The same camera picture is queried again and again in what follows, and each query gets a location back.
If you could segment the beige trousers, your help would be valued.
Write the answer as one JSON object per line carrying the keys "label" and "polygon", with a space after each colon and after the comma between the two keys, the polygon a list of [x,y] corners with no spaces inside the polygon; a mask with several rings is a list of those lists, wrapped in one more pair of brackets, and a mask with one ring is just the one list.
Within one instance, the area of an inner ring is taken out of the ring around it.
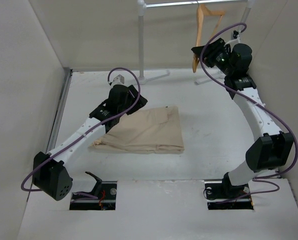
{"label": "beige trousers", "polygon": [[179,108],[172,105],[125,114],[89,148],[114,153],[181,154],[185,146]]}

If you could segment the white clothes rack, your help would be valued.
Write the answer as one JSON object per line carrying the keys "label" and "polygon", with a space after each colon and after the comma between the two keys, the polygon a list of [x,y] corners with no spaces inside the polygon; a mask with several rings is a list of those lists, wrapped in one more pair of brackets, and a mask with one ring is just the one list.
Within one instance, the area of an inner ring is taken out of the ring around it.
{"label": "white clothes rack", "polygon": [[[146,84],[148,82],[159,80],[168,77],[171,72],[167,69],[165,73],[148,78],[145,76],[145,56],[144,56],[144,16],[147,9],[154,8],[164,8],[164,7],[178,7],[178,6],[189,6],[204,4],[222,4],[222,3],[239,3],[246,2],[246,7],[241,17],[241,22],[246,23],[247,18],[250,14],[252,7],[254,6],[256,0],[191,0],[191,1],[181,1],[181,2],[167,2],[167,3],[150,3],[146,4],[144,0],[137,0],[138,9],[138,65],[139,65],[139,81],[141,84]],[[236,31],[243,31],[242,26],[238,27]]]}

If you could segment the wooden clothes hanger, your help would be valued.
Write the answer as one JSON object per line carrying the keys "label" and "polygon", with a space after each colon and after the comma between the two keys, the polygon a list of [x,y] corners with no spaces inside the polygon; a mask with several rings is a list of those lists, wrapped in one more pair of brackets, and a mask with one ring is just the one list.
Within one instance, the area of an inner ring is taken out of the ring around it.
{"label": "wooden clothes hanger", "polygon": [[219,17],[219,19],[213,29],[213,32],[210,36],[210,39],[211,39],[217,33],[218,27],[219,27],[223,17],[226,14],[226,12],[224,10],[210,10],[206,7],[205,4],[198,3],[198,1],[197,1],[197,4],[198,4],[198,7],[196,9],[197,29],[196,29],[196,41],[195,41],[196,47],[201,45],[204,17],[215,17],[215,16]]}

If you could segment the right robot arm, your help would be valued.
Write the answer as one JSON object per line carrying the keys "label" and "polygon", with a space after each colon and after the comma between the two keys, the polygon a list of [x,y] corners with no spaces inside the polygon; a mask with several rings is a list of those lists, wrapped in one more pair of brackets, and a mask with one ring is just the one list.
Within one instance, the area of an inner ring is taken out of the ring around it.
{"label": "right robot arm", "polygon": [[195,46],[191,50],[207,67],[217,67],[224,73],[226,90],[242,111],[254,138],[254,143],[245,153],[244,162],[227,172],[220,184],[207,184],[204,194],[209,200],[244,198],[249,181],[286,164],[295,138],[290,132],[283,132],[265,111],[257,86],[248,74],[252,61],[252,49],[248,45],[237,43],[230,46],[219,38],[209,45]]}

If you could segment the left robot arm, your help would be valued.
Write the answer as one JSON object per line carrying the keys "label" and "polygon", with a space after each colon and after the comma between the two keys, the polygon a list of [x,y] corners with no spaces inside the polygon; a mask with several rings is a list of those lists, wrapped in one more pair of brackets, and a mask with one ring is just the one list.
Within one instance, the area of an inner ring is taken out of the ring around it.
{"label": "left robot arm", "polygon": [[114,85],[108,98],[98,105],[69,138],[48,153],[39,152],[33,160],[33,184],[55,201],[62,200],[74,180],[69,167],[96,139],[116,126],[122,116],[143,108],[148,100],[133,86]]}

